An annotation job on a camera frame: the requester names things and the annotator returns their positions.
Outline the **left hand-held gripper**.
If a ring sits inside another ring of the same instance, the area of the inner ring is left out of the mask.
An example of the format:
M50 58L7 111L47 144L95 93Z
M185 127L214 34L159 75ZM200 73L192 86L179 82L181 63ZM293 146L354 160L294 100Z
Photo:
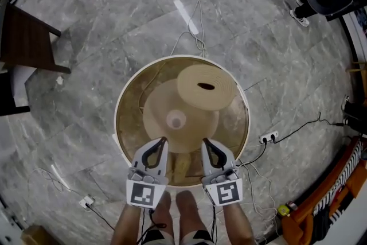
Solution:
M153 139L144 144L134 154L132 167L126 181L127 204L156 209L169 179L166 174L168 158L168 140L166 137ZM143 171L151 169L155 173Z

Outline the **person's left forearm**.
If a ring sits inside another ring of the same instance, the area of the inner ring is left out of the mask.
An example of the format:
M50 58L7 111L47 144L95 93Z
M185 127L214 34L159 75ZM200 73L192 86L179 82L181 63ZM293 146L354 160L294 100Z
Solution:
M126 204L112 236L111 245L136 245L141 208Z

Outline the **person's right forearm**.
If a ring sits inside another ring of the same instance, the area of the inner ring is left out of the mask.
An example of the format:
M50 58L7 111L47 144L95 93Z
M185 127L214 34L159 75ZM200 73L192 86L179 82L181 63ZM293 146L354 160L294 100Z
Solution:
M255 245L250 222L239 203L223 206L223 214L231 245Z

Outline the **round glass table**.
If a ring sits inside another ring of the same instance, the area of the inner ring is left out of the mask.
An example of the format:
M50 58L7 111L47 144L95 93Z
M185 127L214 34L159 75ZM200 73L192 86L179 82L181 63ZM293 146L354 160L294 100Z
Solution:
M176 79L179 73L191 65L206 64L222 66L202 57L176 55L155 60L141 68L124 86L115 108L114 129L123 155L132 162L135 152L152 139L143 124L143 107L151 92L160 84ZM214 139L228 147L235 158L241 156L249 137L251 124L247 98L242 87L230 74L237 85L237 94L231 104L219 112L218 126ZM197 186L201 183L204 170L200 148L191 153L169 151L167 178L170 186Z

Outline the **person's left leg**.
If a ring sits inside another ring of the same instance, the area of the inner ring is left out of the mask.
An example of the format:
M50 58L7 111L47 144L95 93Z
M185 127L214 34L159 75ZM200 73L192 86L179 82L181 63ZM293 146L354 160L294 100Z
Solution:
M171 207L171 195L169 192L165 191L153 213L153 221L156 224L165 224L165 228L160 228L160 230L168 233L171 237L174 237L173 231L173 219L170 214Z

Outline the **person's leg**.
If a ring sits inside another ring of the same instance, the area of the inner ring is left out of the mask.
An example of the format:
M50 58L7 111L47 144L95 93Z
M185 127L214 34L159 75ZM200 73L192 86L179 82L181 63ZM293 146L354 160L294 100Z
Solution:
M182 239L187 234L202 228L202 221L198 214L197 203L193 194L184 190L176 195L176 205L180 214L179 234Z
M165 224L165 228L160 228L160 230L168 233L171 237L174 237L173 231L173 219L170 214L171 207L171 195L169 192L165 191L153 213L153 221L156 224Z

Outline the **white power strip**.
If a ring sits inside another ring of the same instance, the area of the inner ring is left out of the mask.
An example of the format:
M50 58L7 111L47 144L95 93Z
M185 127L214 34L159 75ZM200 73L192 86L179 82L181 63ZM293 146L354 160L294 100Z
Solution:
M279 135L279 133L277 131L272 131L270 133L266 133L266 134L259 137L259 142L260 143L273 142L278 137L278 135Z
M93 203L95 202L95 199L90 196L90 195L86 195L84 196L80 201L79 204L84 208L87 209L89 208Z

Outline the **large beige cone base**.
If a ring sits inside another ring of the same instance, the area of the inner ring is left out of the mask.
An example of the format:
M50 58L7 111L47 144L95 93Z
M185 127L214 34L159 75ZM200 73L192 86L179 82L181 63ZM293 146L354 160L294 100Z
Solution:
M166 124L171 110L181 110L186 115L186 125L173 130ZM191 153L201 147L204 138L216 132L219 112L195 108L184 102L177 91L176 79L157 86L143 107L143 124L151 139L166 137L172 153Z

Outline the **beige ribbed round disc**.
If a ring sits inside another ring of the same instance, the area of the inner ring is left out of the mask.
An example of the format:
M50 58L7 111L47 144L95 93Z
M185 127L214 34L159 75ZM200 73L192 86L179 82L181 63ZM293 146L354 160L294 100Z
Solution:
M187 104L207 111L228 107L237 94L237 85L221 68L197 64L182 70L177 77L179 96Z

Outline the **person's shorts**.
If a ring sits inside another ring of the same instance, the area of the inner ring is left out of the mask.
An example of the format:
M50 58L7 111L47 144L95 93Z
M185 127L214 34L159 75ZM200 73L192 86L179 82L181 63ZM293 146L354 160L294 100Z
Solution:
M162 230L150 230L142 245L175 245L174 238ZM179 245L214 245L213 240L206 230L193 231L185 235Z

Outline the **orange fabric sofa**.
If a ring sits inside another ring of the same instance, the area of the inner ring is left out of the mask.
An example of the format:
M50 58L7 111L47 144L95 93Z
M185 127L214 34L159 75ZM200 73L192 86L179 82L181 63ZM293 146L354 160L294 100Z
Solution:
M367 151L367 138L353 137L347 146L340 149L320 178L291 203L290 215L282 218L283 237L289 245L313 245L323 240L352 200L357 198L367 181L367 160L362 159L362 153L346 184L336 190L332 203L313 216L315 206L337 180L359 139L363 143L362 153Z

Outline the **black white striped cloth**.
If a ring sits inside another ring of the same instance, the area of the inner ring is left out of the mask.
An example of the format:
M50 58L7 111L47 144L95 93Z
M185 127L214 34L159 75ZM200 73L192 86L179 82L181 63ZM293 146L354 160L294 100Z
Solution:
M342 169L342 172L339 174L335 183L331 186L329 191L324 195L324 197L319 201L319 203L315 206L313 211L313 216L316 216L321 210L325 208L325 206L330 205L334 196L336 194L336 190L342 186L344 186L349 179L349 177L354 172L357 164L361 159L361 153L363 150L363 143L359 139L357 141L356 146L353 149L351 156L349 157L347 163Z

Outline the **cardboard box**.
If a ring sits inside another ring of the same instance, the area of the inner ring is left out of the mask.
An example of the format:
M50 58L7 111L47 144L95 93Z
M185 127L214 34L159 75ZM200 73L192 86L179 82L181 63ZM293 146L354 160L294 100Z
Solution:
M59 242L42 226L31 225L22 231L24 245L60 245Z

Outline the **black bag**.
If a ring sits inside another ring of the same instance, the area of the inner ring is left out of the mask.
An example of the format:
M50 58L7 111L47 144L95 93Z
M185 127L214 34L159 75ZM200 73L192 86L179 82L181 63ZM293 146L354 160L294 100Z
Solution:
M344 124L367 137L367 106L351 103L346 96L341 109L344 113Z

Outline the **dark wooden chair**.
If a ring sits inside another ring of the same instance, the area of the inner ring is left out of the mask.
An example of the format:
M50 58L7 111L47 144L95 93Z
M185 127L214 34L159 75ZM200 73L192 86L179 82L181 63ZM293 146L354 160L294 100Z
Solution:
M50 34L61 32L20 8L7 3L0 8L0 117L30 112L29 106L16 106L10 70L16 66L70 74L57 65Z

